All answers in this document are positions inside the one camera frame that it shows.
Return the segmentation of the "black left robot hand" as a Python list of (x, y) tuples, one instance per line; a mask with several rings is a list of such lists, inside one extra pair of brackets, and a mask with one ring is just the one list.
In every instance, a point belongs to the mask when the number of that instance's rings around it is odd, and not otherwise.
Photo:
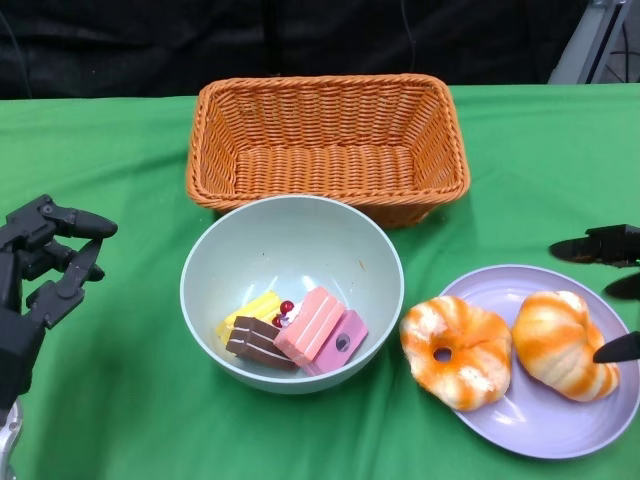
[(41, 195), (6, 216), (1, 226), (1, 422), (29, 391), (47, 330), (84, 300), (86, 282), (115, 222), (57, 205)]

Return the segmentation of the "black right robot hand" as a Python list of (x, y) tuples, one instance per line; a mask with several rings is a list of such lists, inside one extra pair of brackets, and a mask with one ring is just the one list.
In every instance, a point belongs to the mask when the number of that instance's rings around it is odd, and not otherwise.
[[(616, 268), (639, 267), (639, 228), (628, 224), (591, 228), (581, 238), (556, 242), (549, 247), (555, 258), (577, 264), (601, 264)], [(639, 359), (639, 332), (606, 342), (593, 355), (597, 364)]]

